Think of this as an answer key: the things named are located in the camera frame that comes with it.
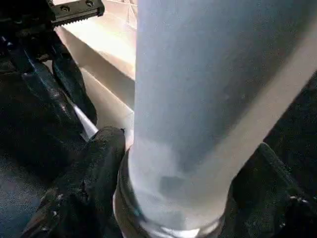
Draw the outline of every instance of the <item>white pipe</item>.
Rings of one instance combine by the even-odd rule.
[[[315,1],[139,0],[129,175],[147,221],[224,212],[232,179],[317,66]]]
[[[74,104],[70,99],[69,102],[73,106],[73,109],[76,115],[78,116],[78,119],[83,125],[83,138],[86,141],[89,141],[89,139],[91,139],[98,132],[98,128],[92,123],[92,121],[83,113],[83,111],[76,104]]]

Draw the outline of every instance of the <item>dark floor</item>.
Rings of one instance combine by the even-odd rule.
[[[36,211],[46,186],[0,149],[0,238],[17,238]]]

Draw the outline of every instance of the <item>white pvc pipe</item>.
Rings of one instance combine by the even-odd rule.
[[[71,103],[73,106],[73,109],[78,116],[80,122],[83,125],[84,131],[83,136],[88,141],[90,138],[92,138],[97,132],[98,128],[92,123],[92,121],[83,113],[83,111],[74,103]]]
[[[139,0],[134,145],[140,212],[192,230],[317,66],[314,1]]]

